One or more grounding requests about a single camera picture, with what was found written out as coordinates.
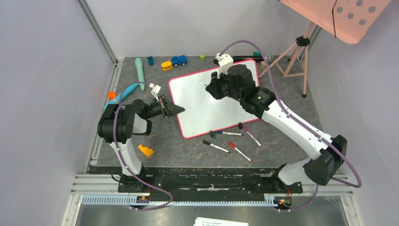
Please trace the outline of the pink framed whiteboard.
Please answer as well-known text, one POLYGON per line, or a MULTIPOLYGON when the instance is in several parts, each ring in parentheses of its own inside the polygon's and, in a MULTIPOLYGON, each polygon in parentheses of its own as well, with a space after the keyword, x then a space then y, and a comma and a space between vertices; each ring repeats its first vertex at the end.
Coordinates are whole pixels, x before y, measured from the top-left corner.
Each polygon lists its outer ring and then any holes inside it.
POLYGON ((209 84, 217 68, 190 73, 169 80, 168 87, 175 105, 185 108, 177 115, 182 137, 190 139, 211 130, 223 130, 258 120, 229 97, 214 99, 198 82, 209 84))

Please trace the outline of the green marker cap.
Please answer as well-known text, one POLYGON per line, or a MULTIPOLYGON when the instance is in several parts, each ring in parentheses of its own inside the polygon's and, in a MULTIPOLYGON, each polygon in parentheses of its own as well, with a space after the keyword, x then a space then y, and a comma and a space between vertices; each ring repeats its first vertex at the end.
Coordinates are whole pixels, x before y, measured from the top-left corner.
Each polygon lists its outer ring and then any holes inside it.
POLYGON ((214 131, 210 131, 210 136, 213 138, 213 139, 216 139, 216 133, 214 132, 214 131))

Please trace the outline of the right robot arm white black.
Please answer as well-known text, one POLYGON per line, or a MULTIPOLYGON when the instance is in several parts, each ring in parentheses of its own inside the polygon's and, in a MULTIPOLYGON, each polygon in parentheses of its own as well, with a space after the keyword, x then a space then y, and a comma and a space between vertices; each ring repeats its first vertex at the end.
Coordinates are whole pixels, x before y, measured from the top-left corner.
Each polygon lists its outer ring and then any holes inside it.
POLYGON ((271 180, 275 191, 284 192, 306 178, 325 186, 343 165, 347 139, 319 131, 293 113, 272 91, 257 86, 245 65, 233 65, 226 74, 213 72, 205 90, 216 100, 229 97, 238 101, 247 113, 278 128, 307 153, 307 159, 280 167, 271 180))

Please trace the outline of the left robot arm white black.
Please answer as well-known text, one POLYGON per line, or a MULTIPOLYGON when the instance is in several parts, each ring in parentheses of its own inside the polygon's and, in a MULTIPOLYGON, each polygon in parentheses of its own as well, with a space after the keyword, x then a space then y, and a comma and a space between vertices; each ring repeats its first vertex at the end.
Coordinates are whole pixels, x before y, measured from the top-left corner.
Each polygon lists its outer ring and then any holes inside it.
POLYGON ((148 136, 152 131, 153 117, 171 116, 183 113, 185 108, 175 105, 164 95, 147 104, 136 99, 127 105, 109 104, 103 112, 97 126, 97 133, 114 150, 121 169, 103 170, 114 181, 130 186, 137 192, 144 191, 148 179, 142 162, 133 147, 132 136, 148 136))

